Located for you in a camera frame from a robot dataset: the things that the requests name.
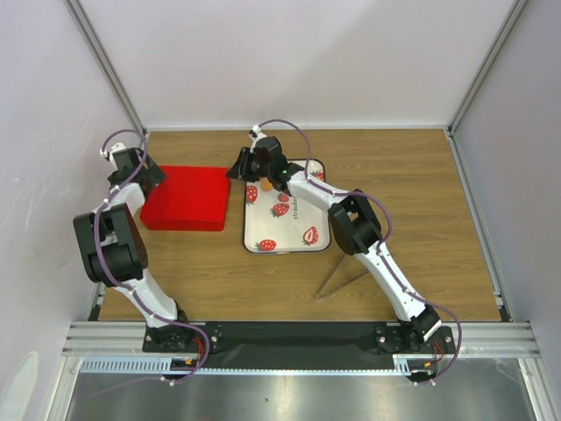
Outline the red box lid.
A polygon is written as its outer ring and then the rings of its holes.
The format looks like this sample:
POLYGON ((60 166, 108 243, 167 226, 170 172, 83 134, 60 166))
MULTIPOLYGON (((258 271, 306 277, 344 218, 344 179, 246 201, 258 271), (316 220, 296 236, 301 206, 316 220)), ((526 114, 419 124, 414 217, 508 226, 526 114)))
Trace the red box lid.
POLYGON ((140 212, 152 231, 220 232, 224 229, 231 182, 227 168, 163 166, 166 179, 140 212))

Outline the metal tongs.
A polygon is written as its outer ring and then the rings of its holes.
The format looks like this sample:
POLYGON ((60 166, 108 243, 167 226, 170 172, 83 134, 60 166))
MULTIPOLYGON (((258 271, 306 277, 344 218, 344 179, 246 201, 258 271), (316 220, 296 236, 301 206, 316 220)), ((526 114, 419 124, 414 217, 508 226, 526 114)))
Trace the metal tongs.
POLYGON ((313 297, 316 301, 329 299, 366 275, 368 272, 365 269, 354 267, 352 259, 342 255, 321 281, 313 297))

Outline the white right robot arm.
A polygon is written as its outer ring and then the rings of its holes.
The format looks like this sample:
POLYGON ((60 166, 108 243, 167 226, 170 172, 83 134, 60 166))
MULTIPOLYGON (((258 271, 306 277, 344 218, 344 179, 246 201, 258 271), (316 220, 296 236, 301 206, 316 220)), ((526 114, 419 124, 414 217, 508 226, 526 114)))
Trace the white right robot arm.
POLYGON ((367 194, 337 189, 315 178, 306 166, 290 162, 278 139, 265 135, 259 125, 250 129, 249 137, 252 145, 241 148, 227 176, 244 182, 266 178, 280 193, 323 212, 339 248, 363 264, 392 304, 405 346, 416 353, 432 346, 442 320, 393 260, 367 194))

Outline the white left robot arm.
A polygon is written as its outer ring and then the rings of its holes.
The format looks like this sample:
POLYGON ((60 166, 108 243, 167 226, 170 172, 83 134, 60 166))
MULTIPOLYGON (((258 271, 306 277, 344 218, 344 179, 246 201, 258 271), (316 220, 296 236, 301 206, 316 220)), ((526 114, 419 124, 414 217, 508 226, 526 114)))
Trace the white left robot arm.
POLYGON ((166 178, 139 148, 116 143, 102 151, 114 171, 109 197, 95 210, 73 220, 87 277, 123 294, 145 319, 143 350, 173 353, 186 350, 194 338, 187 316, 166 295, 148 270, 148 254, 134 215, 166 178))

